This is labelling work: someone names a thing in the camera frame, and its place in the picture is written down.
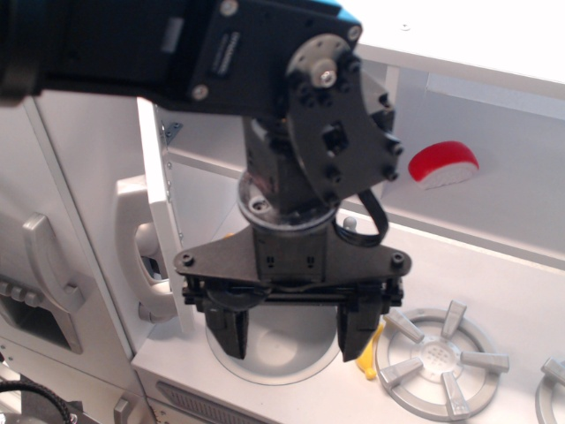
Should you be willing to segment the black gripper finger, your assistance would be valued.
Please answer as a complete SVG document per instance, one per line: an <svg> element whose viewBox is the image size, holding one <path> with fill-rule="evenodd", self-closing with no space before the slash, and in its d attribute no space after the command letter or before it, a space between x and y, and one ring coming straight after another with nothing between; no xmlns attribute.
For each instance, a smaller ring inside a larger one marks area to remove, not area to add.
<svg viewBox="0 0 565 424"><path fill-rule="evenodd" d="M230 357L244 359L247 350L249 312L231 311L218 306L205 308L208 329Z"/></svg>
<svg viewBox="0 0 565 424"><path fill-rule="evenodd" d="M337 340L344 362L356 360L378 329L380 305L360 304L337 308Z"/></svg>

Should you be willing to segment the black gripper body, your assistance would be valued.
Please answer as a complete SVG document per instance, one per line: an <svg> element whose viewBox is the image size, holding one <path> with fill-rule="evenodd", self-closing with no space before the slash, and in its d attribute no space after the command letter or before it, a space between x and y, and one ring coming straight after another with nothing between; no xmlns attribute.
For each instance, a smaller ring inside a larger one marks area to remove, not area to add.
<svg viewBox="0 0 565 424"><path fill-rule="evenodd" d="M185 250L175 257L185 278L185 300L209 301L231 311L265 302L340 305L358 300L402 302L408 254L387 246L356 246L330 224L296 237L248 226L233 236Z"/></svg>

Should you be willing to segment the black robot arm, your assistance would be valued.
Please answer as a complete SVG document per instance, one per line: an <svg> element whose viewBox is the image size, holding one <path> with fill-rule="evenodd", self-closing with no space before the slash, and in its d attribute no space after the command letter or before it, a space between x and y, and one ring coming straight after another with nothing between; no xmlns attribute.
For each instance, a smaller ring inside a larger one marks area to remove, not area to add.
<svg viewBox="0 0 565 424"><path fill-rule="evenodd" d="M355 54L361 32L333 1L4 1L1 102L61 90L240 116L248 226L176 256L185 302L238 359L253 307L334 306L354 360L411 265L382 243L372 189L396 178L403 148Z"/></svg>

